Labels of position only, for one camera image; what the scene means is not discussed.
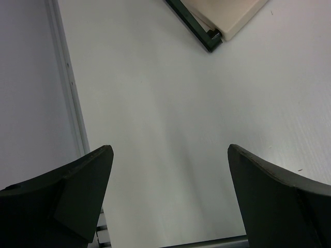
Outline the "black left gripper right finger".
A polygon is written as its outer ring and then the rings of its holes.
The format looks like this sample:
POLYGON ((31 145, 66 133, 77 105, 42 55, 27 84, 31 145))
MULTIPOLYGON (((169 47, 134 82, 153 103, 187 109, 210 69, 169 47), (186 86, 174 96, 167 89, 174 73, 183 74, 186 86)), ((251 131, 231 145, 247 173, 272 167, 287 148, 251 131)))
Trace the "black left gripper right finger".
POLYGON ((250 247, 330 247, 330 185, 228 147, 250 247))

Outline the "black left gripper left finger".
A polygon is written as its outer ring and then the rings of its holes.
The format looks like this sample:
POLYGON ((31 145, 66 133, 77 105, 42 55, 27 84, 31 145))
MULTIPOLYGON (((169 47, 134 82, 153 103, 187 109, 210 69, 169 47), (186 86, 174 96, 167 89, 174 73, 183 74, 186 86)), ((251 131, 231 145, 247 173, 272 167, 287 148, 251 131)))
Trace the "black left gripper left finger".
POLYGON ((114 152, 104 145, 1 190, 1 247, 87 247, 93 242, 114 152))

